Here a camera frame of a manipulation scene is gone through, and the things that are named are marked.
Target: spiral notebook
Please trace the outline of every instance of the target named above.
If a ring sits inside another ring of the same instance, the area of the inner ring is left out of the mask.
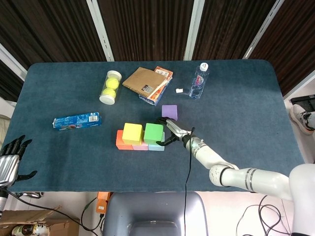
[[[147,98],[166,83],[167,79],[163,75],[139,67],[123,82],[123,86]]]

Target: tennis ball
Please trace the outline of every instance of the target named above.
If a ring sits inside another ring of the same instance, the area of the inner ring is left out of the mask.
[[[106,88],[103,90],[102,95],[109,95],[109,96],[115,98],[116,92],[112,88]]]
[[[119,86],[119,81],[116,78],[108,78],[106,80],[106,87],[116,89]]]

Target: shoe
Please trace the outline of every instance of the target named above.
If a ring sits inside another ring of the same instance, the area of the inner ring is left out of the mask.
[[[306,135],[314,133],[314,128],[309,127],[308,117],[311,115],[310,112],[306,112],[305,109],[297,104],[294,104],[290,110],[290,116],[294,122],[296,122],[301,131]]]

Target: table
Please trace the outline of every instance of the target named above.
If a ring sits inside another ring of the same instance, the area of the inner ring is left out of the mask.
[[[25,134],[33,139],[19,174],[38,170],[12,191],[184,191],[189,152],[176,142],[164,152],[123,151],[115,146],[125,122],[154,122],[161,106],[178,105],[179,120],[196,128],[226,161],[240,169],[253,167],[288,175],[303,163],[275,72],[264,60],[209,60],[211,70],[199,100],[178,95],[189,87],[200,61],[37,63],[28,71],[5,143]],[[174,78],[154,107],[120,86],[115,105],[98,96],[108,70],[123,80],[139,66],[161,66]],[[53,119],[100,112],[102,125],[67,131],[52,127]],[[209,171],[193,159],[188,191],[239,191],[214,186]]]

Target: gray chair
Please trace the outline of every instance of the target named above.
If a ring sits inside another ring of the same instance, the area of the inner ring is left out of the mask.
[[[114,193],[103,236],[184,236],[185,193]],[[187,193],[186,236],[208,236],[200,196]]]

